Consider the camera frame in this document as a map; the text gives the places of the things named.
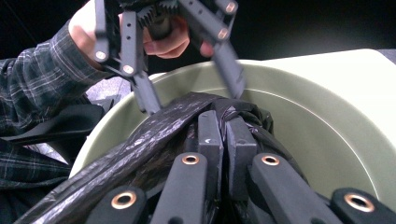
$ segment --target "metal ring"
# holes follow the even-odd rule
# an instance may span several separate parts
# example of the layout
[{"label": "metal ring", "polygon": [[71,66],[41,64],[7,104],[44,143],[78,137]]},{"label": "metal ring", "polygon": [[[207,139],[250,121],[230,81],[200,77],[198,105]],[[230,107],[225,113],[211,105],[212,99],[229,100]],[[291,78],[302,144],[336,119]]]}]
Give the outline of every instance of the metal ring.
[{"label": "metal ring", "polygon": [[264,162],[267,165],[279,165],[280,163],[279,159],[273,156],[263,156],[262,162]]},{"label": "metal ring", "polygon": [[344,196],[344,200],[347,204],[362,212],[369,213],[375,210],[375,207],[370,200],[358,194],[348,193],[346,196]]},{"label": "metal ring", "polygon": [[184,164],[194,165],[194,164],[198,163],[199,158],[197,156],[188,155],[188,156],[183,157],[182,161]]},{"label": "metal ring", "polygon": [[[129,197],[128,202],[120,202],[120,198]],[[114,196],[113,200],[111,200],[111,206],[115,209],[125,209],[127,207],[132,206],[136,202],[136,194],[133,191],[124,191],[123,193],[119,193]]]}]

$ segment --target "black background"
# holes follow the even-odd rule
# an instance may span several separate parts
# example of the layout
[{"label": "black background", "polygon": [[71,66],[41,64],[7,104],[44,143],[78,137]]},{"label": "black background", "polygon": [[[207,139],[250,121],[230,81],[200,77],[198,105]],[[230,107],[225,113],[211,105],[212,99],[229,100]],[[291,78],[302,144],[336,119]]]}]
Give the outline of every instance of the black background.
[{"label": "black background", "polygon": [[[0,0],[0,58],[51,38],[82,0]],[[396,49],[396,1],[242,1],[231,36],[240,59],[268,60],[350,49]],[[205,61],[189,46],[174,60],[149,59],[149,72]]]}]

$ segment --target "mechanical linkage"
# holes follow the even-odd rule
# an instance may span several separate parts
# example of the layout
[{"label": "mechanical linkage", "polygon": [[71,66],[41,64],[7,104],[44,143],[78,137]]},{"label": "mechanical linkage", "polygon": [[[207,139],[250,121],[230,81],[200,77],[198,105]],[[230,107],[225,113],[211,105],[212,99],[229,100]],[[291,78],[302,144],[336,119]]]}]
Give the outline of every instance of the mechanical linkage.
[{"label": "mechanical linkage", "polygon": [[246,81],[229,41],[237,8],[232,0],[95,0],[95,60],[129,80],[141,111],[154,114],[161,103],[147,74],[143,29],[147,27],[153,39],[165,38],[171,32],[170,17],[179,15],[187,21],[196,48],[203,41],[212,45],[212,60],[231,97],[239,98]]}]

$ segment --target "person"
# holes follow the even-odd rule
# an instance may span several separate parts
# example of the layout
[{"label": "person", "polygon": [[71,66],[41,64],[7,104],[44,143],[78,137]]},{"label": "person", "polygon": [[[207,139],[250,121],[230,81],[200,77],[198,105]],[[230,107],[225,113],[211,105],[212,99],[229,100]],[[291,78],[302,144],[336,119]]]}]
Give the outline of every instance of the person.
[{"label": "person", "polygon": [[[144,30],[147,55],[170,59],[189,45],[188,24],[171,20],[172,32],[153,41]],[[0,135],[17,135],[53,118],[100,80],[112,76],[93,59],[93,0],[84,5],[49,41],[0,61]],[[201,53],[213,49],[204,43]],[[1,223],[12,223],[51,189],[66,180],[67,164],[0,139]]]}]

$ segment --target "white surface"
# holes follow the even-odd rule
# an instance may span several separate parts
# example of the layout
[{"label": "white surface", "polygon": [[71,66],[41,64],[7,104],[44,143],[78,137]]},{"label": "white surface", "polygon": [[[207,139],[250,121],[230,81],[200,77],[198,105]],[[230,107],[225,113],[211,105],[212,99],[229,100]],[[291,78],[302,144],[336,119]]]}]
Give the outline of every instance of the white surface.
[{"label": "white surface", "polygon": [[372,49],[264,61],[334,92],[354,105],[396,146],[396,65]]}]

